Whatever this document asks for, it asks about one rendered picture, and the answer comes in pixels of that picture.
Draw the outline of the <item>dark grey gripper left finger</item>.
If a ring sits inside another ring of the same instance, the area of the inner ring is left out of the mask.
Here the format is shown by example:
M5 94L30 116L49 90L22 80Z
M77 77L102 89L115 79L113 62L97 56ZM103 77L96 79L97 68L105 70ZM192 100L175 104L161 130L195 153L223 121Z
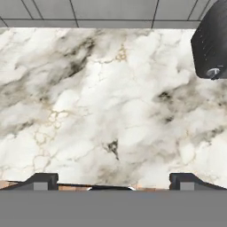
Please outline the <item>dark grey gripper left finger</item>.
M22 183L9 186L9 190L57 191L59 175L57 173L35 173Z

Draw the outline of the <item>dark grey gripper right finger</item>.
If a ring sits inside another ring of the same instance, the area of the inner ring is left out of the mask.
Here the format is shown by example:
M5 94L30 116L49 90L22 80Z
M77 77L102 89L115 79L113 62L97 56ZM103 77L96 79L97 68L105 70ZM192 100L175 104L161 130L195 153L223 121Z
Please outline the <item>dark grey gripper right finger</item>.
M169 181L172 191L224 191L223 187L204 182L192 173L170 173Z

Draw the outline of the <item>black small appliance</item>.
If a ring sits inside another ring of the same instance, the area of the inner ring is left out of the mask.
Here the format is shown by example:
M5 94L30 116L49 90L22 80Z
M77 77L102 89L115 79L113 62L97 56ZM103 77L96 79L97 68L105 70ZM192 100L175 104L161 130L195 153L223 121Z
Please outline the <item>black small appliance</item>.
M199 78L227 79L227 0L217 0L195 30L192 56Z

